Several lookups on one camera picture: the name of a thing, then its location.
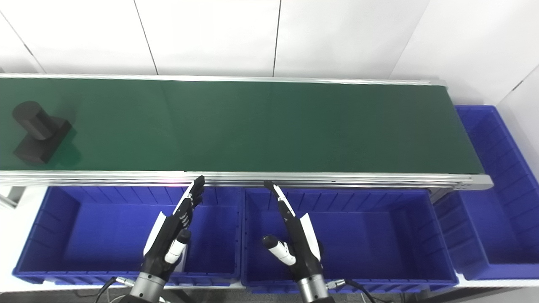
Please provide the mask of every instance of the black cable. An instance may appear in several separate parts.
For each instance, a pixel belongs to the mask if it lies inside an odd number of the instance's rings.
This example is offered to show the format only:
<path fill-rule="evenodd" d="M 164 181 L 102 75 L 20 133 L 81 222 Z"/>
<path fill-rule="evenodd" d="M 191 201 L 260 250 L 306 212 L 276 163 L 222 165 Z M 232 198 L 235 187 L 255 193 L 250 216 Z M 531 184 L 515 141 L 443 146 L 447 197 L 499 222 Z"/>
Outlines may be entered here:
<path fill-rule="evenodd" d="M 351 280 L 351 279 L 345 279 L 344 282 L 352 287 L 355 287 L 357 289 L 359 289 L 360 291 L 362 291 L 366 296 L 367 298 L 369 298 L 369 300 L 371 301 L 371 303 L 376 303 L 375 300 L 378 300 L 380 302 L 383 302 L 383 303 L 391 303 L 389 301 L 385 301 L 385 300 L 382 300 L 382 299 L 379 299 L 379 298 L 375 298 L 373 296 L 371 296 L 371 294 L 367 291 L 367 289 L 365 289 L 365 287 L 363 287 L 363 285 Z"/>
<path fill-rule="evenodd" d="M 110 285 L 112 285 L 112 284 L 114 284 L 114 282 L 116 282 L 116 278 L 117 278 L 117 277 L 112 277 L 112 278 L 108 279 L 107 282 L 105 282 L 105 284 L 103 285 L 103 287 L 101 287 L 101 289 L 99 290 L 98 296 L 95 298 L 94 303 L 98 303 L 99 298 L 101 297 L 101 295 L 107 290 L 107 288 L 108 288 Z"/>

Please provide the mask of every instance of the black cylinder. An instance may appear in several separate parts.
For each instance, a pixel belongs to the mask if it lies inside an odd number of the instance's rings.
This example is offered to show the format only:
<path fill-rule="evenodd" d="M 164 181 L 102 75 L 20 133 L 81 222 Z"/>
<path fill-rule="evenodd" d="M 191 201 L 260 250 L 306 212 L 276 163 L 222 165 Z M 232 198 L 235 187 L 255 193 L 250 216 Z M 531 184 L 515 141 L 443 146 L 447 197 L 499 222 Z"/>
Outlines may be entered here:
<path fill-rule="evenodd" d="M 46 140 L 58 130 L 58 125 L 35 101 L 26 101 L 15 107 L 13 118 L 36 140 Z"/>

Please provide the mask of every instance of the metal connector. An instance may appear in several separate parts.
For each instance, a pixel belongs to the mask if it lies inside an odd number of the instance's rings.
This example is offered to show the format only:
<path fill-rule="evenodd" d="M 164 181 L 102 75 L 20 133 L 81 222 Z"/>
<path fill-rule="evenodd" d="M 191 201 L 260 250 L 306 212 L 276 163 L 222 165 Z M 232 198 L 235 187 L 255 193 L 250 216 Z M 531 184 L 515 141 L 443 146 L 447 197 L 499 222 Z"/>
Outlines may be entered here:
<path fill-rule="evenodd" d="M 128 287 L 135 286 L 135 281 L 133 281 L 131 279 L 124 278 L 124 277 L 117 277 L 116 282 L 118 282 L 118 283 L 120 283 L 122 285 L 128 286 Z"/>
<path fill-rule="evenodd" d="M 333 290 L 337 287 L 343 286 L 344 284 L 345 284 L 344 279 L 340 279 L 340 280 L 327 282 L 326 286 L 328 287 L 329 290 Z"/>

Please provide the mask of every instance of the black object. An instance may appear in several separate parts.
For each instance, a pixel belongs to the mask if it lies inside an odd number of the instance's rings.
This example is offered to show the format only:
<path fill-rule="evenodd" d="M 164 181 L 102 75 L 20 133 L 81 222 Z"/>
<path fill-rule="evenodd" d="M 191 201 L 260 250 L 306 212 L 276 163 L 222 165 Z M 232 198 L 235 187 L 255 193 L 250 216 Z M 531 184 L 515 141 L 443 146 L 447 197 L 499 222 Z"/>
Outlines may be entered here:
<path fill-rule="evenodd" d="M 71 129 L 67 120 L 49 116 L 35 101 L 17 105 L 12 115 L 28 132 L 13 153 L 32 163 L 47 163 Z"/>
<path fill-rule="evenodd" d="M 286 230 L 290 237 L 289 249 L 296 257 L 296 263 L 291 265 L 290 271 L 295 282 L 299 282 L 301 279 L 312 277 L 316 274 L 323 274 L 322 265 L 320 261 L 313 255 L 310 250 L 307 237 L 303 231 L 303 226 L 299 218 L 292 215 L 288 209 L 288 206 L 279 200 L 279 194 L 275 191 L 272 181 L 264 181 L 264 187 L 269 189 L 278 200 L 279 212 L 285 222 Z M 262 239 L 265 245 L 270 245 L 271 237 Z"/>
<path fill-rule="evenodd" d="M 357 283 L 356 281 L 352 280 L 352 279 L 345 279 L 344 282 L 352 287 L 355 287 L 357 288 L 358 290 L 362 291 L 366 296 L 367 298 L 369 298 L 369 300 L 371 301 L 371 303 L 376 303 L 375 300 L 378 300 L 378 301 L 381 301 L 383 303 L 388 303 L 387 301 L 384 301 L 384 300 L 380 300 L 378 298 L 374 298 L 373 296 L 371 296 L 371 294 L 365 289 L 365 287 L 363 287 L 363 285 Z"/>
<path fill-rule="evenodd" d="M 204 184 L 204 176 L 196 178 L 189 192 L 191 197 L 181 201 L 176 212 L 164 220 L 154 243 L 144 255 L 141 272 L 154 275 L 164 281 L 169 280 L 178 262 L 169 264 L 164 257 L 175 239 L 185 244 L 191 238 L 191 232 L 187 228 L 191 224 L 194 208 L 202 202 Z"/>
<path fill-rule="evenodd" d="M 116 282 L 116 278 L 117 277 L 111 277 L 110 279 L 108 279 L 108 281 L 99 289 L 99 292 L 98 292 L 98 296 L 95 297 L 95 301 L 94 303 L 98 303 L 99 302 L 99 298 L 101 297 L 101 295 L 109 288 L 110 285 L 114 284 L 114 282 Z"/>

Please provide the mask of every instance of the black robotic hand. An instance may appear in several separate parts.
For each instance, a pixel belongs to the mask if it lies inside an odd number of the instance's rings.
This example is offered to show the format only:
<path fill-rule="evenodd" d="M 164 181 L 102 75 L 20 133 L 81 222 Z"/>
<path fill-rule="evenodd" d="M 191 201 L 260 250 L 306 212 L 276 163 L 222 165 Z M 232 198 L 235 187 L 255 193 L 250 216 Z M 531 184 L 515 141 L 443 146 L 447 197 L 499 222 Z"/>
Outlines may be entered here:
<path fill-rule="evenodd" d="M 191 238 L 187 228 L 191 224 L 194 208 L 202 202 L 204 183 L 204 176 L 196 178 L 185 190 L 172 215 L 159 214 L 144 248 L 140 274 L 130 294 L 120 303 L 158 302 L 163 287 Z"/>
<path fill-rule="evenodd" d="M 296 217 L 288 199 L 282 190 L 271 181 L 264 181 L 264 186 L 277 198 L 279 212 L 285 222 L 290 243 L 282 242 L 275 236 L 268 235 L 262 239 L 264 246 L 281 262 L 288 265 L 294 281 L 298 284 L 303 302 L 331 303 L 323 277 L 321 247 L 309 214 L 301 219 Z"/>

